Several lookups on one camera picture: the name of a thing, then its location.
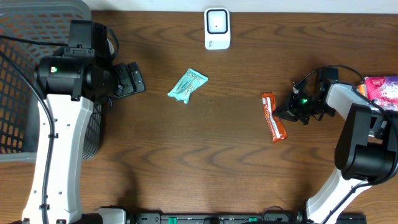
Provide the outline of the orange brown snack bag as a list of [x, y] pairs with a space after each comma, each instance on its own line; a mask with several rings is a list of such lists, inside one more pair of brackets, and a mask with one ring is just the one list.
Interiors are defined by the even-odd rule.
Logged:
[[272, 133], [272, 141], [278, 142], [287, 139], [286, 130], [280, 119], [273, 115], [276, 109], [275, 94], [273, 92], [261, 93], [264, 116]]

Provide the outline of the orange tissue pack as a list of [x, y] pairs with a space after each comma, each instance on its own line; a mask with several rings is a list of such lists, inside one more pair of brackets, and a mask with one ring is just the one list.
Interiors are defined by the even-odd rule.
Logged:
[[368, 97], [367, 87], [365, 83], [358, 85], [358, 91], [363, 96]]

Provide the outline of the red purple pad package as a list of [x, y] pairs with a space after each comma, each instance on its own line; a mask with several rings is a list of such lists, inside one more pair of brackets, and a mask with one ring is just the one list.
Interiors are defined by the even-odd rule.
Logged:
[[366, 77], [364, 84], [370, 100], [385, 110], [397, 111], [397, 75]]

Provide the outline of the teal snack wrapper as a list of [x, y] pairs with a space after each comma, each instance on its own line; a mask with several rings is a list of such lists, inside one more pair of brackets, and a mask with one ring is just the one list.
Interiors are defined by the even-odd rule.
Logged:
[[189, 68], [172, 90], [167, 93], [167, 96], [188, 104], [190, 95], [207, 81], [208, 77], [192, 68]]

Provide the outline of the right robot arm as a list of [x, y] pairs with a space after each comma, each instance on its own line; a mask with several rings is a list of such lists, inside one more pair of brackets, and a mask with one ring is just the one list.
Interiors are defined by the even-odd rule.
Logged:
[[362, 192], [397, 174], [397, 112], [363, 96], [358, 86], [341, 82], [342, 65], [313, 71], [318, 90], [306, 89], [307, 75], [294, 83], [286, 101], [272, 114], [291, 122], [308, 124], [324, 114], [345, 119], [335, 147], [335, 169], [322, 188], [306, 201], [304, 210], [289, 223], [336, 223], [342, 211]]

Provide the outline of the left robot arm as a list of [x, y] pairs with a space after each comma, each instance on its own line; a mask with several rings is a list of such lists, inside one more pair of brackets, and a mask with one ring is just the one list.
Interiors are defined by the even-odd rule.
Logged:
[[127, 211], [102, 207], [83, 213], [80, 174], [86, 130], [96, 105], [146, 89], [137, 63], [114, 64], [119, 44], [112, 30], [73, 20], [60, 55], [37, 68], [39, 141], [23, 223], [128, 223]]

